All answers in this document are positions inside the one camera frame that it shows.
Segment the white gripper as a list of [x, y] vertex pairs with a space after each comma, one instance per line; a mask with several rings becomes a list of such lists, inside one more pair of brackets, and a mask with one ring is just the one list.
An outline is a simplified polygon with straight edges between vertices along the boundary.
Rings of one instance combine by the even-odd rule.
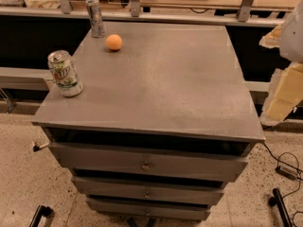
[[278, 25], [263, 36], [259, 45], [279, 48], [280, 56], [292, 62], [286, 69], [276, 69], [271, 77], [268, 96], [259, 117], [264, 126], [275, 126], [286, 119], [303, 100], [303, 0]]

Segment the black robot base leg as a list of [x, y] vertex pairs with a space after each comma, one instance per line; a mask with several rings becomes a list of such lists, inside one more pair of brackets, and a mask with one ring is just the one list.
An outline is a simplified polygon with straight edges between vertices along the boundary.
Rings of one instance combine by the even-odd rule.
[[268, 205], [271, 207], [277, 207], [284, 227], [293, 227], [284, 200], [278, 188], [273, 189], [273, 196], [268, 200]]

